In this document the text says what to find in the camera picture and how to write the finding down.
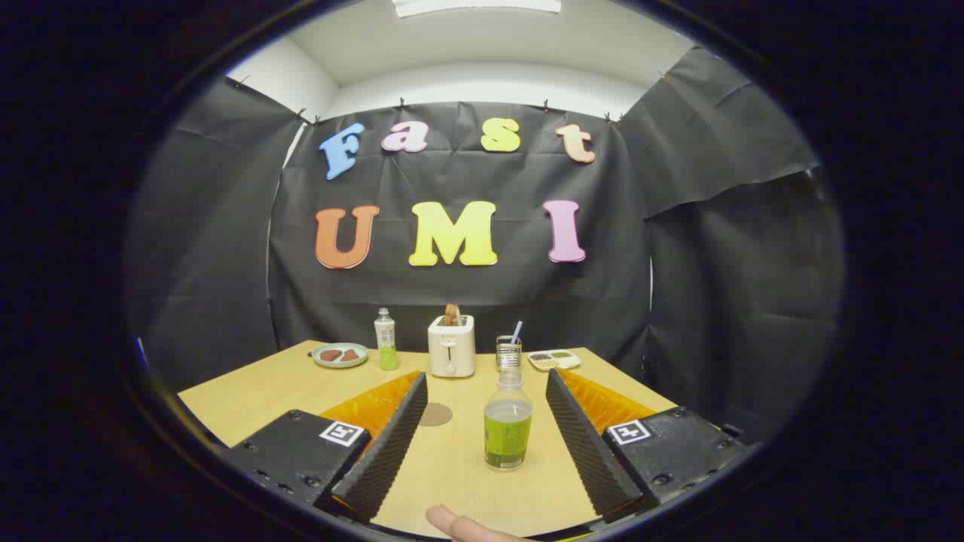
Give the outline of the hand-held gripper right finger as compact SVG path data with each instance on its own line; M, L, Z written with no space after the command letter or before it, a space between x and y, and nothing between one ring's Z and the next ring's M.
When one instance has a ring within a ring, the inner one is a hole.
M689 409L657 413L571 370L550 371L545 398L607 522L675 500L754 449Z

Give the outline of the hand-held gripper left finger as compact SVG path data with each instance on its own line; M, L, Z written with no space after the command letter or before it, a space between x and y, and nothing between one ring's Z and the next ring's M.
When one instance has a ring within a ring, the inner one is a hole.
M395 483L427 403L426 375L414 371L320 416L290 410L222 456L290 504L370 522Z

